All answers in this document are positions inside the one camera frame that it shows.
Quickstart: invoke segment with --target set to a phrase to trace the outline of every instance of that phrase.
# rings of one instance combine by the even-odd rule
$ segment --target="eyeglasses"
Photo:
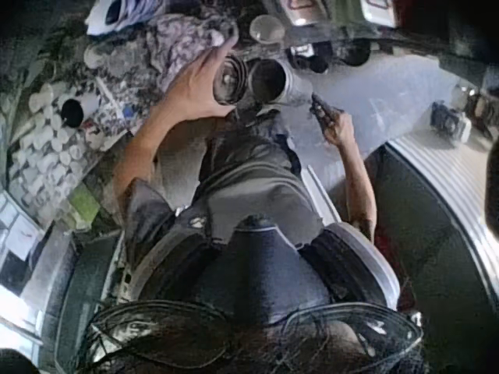
[[[203,305],[132,302],[94,317],[76,367],[118,372],[142,362],[189,371],[250,360],[291,372],[378,372],[414,351],[422,338],[403,315],[361,302],[300,310],[258,328],[235,326]]]

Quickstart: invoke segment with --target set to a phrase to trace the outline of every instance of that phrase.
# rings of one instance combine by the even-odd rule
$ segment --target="wall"
[[[378,224],[412,281],[423,313],[432,369],[472,369],[484,364],[497,336],[492,312],[460,226],[430,184],[387,151],[375,183]]]

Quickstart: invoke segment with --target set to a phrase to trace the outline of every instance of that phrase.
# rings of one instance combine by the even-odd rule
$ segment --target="paper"
[[[5,207],[0,212],[0,221],[5,225],[5,228],[10,228],[10,225],[16,219],[17,209],[10,202],[7,202]]]
[[[37,228],[24,216],[19,215],[10,229],[9,236],[5,241],[5,247],[22,261],[26,261],[30,250],[37,241],[37,236]]]

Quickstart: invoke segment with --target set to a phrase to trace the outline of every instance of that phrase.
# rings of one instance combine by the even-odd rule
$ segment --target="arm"
[[[354,137],[352,116],[347,113],[337,115],[334,124],[329,124],[324,130],[324,136],[338,148],[345,166],[350,223],[373,241],[377,221],[376,199]]]
[[[205,51],[175,78],[164,100],[150,111],[150,117],[125,149],[115,168],[114,190],[122,213],[125,193],[135,178],[150,180],[157,149],[175,125],[205,117],[225,117],[234,107],[220,105],[213,97],[213,81],[225,56],[237,38],[219,48]]]

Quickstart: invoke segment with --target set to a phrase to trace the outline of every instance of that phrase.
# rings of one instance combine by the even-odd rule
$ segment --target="floor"
[[[315,91],[331,105],[349,112],[360,151],[367,157],[380,145],[428,126],[434,101],[451,100],[457,76],[438,61],[415,55],[374,55],[359,68],[334,66],[325,75],[307,75]],[[308,107],[286,107],[282,114],[303,166],[312,165],[329,192],[343,179],[338,151],[323,141]],[[189,205],[197,186],[204,137],[212,124],[182,124],[166,139],[159,155],[164,194],[172,206]]]

